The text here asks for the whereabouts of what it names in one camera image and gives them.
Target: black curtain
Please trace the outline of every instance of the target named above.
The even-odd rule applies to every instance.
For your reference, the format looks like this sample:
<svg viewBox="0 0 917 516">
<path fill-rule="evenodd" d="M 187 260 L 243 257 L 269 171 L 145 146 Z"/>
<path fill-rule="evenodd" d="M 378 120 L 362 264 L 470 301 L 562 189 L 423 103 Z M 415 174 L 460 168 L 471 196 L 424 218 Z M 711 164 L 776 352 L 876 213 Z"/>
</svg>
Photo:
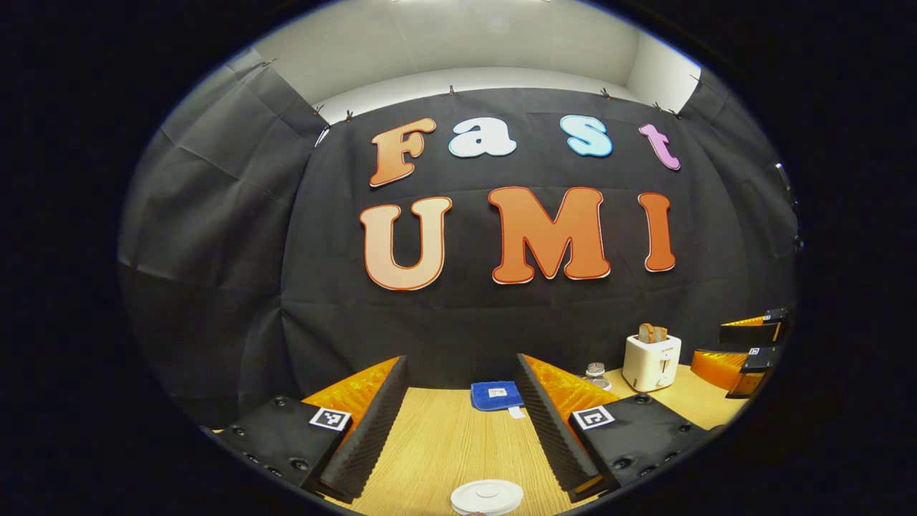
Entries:
<svg viewBox="0 0 917 516">
<path fill-rule="evenodd" d="M 793 303 L 796 218 L 767 138 L 707 72 L 677 119 L 602 95 L 533 88 L 435 95 L 325 122 L 260 56 L 246 54 L 199 86 L 163 124 L 127 201 L 120 262 L 138 339 L 167 392 L 193 419 L 222 426 L 275 394 L 306 396 L 398 354 L 412 385 L 467 388 L 511 377 L 515 353 L 572 372 L 624 360 L 641 322 L 683 341 L 680 361 L 716 341 L 721 323 Z M 599 119 L 613 151 L 580 156 L 559 121 Z M 452 155 L 452 128 L 504 121 L 506 156 Z M 371 188 L 373 137 L 420 118 L 423 153 L 409 177 Z M 678 171 L 638 128 L 668 137 Z M 567 190 L 602 192 L 611 273 L 573 281 L 540 270 L 497 285 L 500 215 L 488 194 L 530 188 L 552 217 Z M 665 195 L 677 264 L 649 273 L 646 213 Z M 448 196 L 446 258 L 433 284 L 392 292 L 363 261 L 359 213 L 394 204 L 398 264 L 420 255 L 411 205 Z M 535 264 L 530 252 L 528 262 Z M 563 263 L 569 259 L 569 250 Z"/>
</svg>

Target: white lid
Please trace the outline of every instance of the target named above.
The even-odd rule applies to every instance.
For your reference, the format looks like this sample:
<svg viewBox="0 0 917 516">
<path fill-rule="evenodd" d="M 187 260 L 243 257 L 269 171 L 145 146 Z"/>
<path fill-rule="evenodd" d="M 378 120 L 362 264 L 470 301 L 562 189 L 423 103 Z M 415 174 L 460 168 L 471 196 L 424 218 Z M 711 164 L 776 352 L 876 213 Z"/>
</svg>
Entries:
<svg viewBox="0 0 917 516">
<path fill-rule="evenodd" d="M 519 507 L 522 488 L 506 480 L 478 480 L 452 491 L 452 510 L 459 514 L 483 512 L 500 516 Z"/>
</svg>

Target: pink letter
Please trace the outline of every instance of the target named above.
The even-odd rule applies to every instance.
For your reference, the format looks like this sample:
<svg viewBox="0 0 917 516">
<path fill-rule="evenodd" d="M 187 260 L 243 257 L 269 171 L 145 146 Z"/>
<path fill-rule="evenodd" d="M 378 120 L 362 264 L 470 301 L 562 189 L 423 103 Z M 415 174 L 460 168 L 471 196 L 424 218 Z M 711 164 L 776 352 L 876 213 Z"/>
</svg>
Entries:
<svg viewBox="0 0 917 516">
<path fill-rule="evenodd" d="M 666 147 L 668 138 L 666 138 L 666 135 L 657 131 L 656 128 L 653 127 L 653 124 L 646 124 L 640 128 L 640 134 L 649 138 L 649 144 L 653 146 L 653 151 L 656 151 L 656 156 L 662 164 L 672 170 L 681 168 L 679 159 L 668 153 L 668 147 Z"/>
</svg>

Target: blue towel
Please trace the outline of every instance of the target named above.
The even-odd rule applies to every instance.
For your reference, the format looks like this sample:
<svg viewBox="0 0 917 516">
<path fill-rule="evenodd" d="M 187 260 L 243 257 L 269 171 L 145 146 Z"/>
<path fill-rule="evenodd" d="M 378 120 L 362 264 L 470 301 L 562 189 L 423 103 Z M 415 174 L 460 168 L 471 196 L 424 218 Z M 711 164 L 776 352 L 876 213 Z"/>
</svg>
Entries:
<svg viewBox="0 0 917 516">
<path fill-rule="evenodd" d="M 521 407 L 522 396 L 514 382 L 480 382 L 471 384 L 471 405 L 478 410 Z"/>
</svg>

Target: table surface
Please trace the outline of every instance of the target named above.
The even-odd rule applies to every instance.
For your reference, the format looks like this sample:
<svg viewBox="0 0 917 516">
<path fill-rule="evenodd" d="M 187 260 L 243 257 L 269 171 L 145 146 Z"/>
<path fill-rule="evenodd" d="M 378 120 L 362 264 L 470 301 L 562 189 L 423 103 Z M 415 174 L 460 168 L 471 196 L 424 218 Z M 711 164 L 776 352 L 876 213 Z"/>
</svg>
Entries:
<svg viewBox="0 0 917 516">
<path fill-rule="evenodd" d="M 612 392 L 636 394 L 621 369 L 605 373 Z M 682 417 L 709 430 L 727 423 L 745 404 L 679 365 L 675 382 L 648 393 Z M 488 478 L 509 480 L 524 496 L 512 516 L 546 516 L 590 503 L 570 503 L 541 449 L 525 408 L 515 420 L 508 410 L 482 412 L 471 406 L 468 389 L 407 390 L 379 462 L 363 495 L 352 504 L 329 501 L 369 516 L 454 516 L 449 496 L 455 488 Z"/>
</svg>

